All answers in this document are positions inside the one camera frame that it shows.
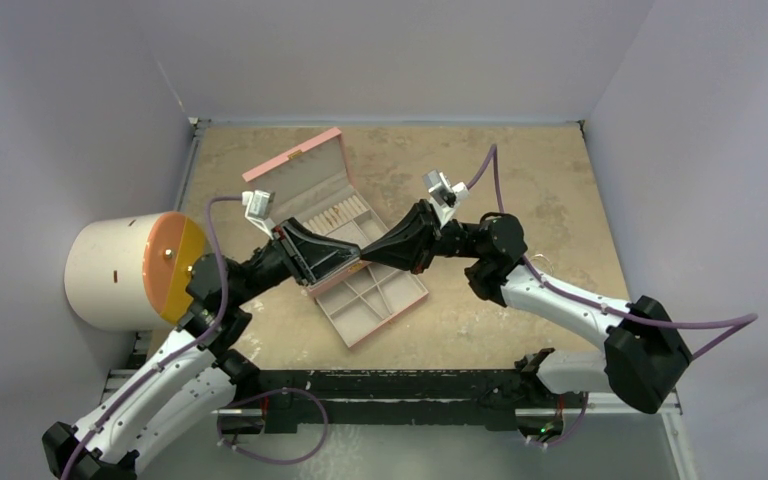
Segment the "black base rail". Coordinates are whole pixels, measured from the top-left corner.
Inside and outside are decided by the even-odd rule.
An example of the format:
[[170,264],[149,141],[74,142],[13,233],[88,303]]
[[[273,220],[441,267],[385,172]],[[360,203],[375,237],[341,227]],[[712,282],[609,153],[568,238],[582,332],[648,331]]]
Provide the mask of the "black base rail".
[[233,399],[240,409],[263,412],[269,434],[323,423],[537,433],[531,410],[557,433],[563,415],[585,403],[581,393],[550,392],[530,357],[505,369],[260,370],[237,385]]

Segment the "pink jewelry box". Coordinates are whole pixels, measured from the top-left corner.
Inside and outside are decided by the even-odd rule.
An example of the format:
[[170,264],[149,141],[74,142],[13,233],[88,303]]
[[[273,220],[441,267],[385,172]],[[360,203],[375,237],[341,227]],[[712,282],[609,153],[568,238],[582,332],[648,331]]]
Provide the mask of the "pink jewelry box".
[[[243,179],[256,190],[275,193],[270,212],[279,223],[296,218],[316,234],[365,247],[388,231],[388,226],[355,186],[348,167],[342,132],[331,128],[310,140],[250,169]],[[307,291],[322,287],[335,275]]]

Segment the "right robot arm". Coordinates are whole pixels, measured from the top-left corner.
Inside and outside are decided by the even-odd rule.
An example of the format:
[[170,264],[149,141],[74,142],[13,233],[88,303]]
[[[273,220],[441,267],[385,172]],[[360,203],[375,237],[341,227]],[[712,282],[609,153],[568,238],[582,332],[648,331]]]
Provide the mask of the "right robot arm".
[[522,225],[511,214],[441,224],[432,204],[420,200],[363,247],[361,258],[413,274],[436,257],[473,259],[464,273],[479,299],[534,314],[597,349],[588,355],[548,349],[530,360],[521,381],[529,404],[544,407],[568,392],[609,392],[639,412],[656,413],[693,361],[665,307],[648,296],[630,302],[562,282],[534,267],[526,251]]

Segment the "silver pearl bangle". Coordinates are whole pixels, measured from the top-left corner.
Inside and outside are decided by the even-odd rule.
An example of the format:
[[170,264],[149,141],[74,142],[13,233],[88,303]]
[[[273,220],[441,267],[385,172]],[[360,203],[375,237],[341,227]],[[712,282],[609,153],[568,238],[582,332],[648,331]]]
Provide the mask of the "silver pearl bangle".
[[554,267],[552,262],[543,254],[535,254],[530,257],[531,263],[538,269],[543,271],[553,271]]

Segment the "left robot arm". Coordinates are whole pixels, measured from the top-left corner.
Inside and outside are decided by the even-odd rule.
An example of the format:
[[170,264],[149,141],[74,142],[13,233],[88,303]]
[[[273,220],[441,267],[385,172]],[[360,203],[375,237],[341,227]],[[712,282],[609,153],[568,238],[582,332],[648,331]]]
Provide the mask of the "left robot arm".
[[211,411],[244,409],[258,395],[258,368],[234,343],[252,319],[241,305],[288,279],[302,284],[357,260],[359,247],[291,219],[243,262],[224,256],[214,229],[211,252],[193,260],[177,324],[155,354],[95,410],[54,423],[42,436],[58,479],[135,479],[172,441]]

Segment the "white cylinder orange lid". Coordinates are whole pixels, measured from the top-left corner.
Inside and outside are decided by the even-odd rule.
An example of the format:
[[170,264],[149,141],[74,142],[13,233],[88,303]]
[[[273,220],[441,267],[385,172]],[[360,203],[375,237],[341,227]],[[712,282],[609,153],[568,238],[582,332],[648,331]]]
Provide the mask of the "white cylinder orange lid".
[[206,246],[202,228],[180,212],[93,222],[67,257],[69,305],[101,330],[170,328],[192,301],[186,286]]

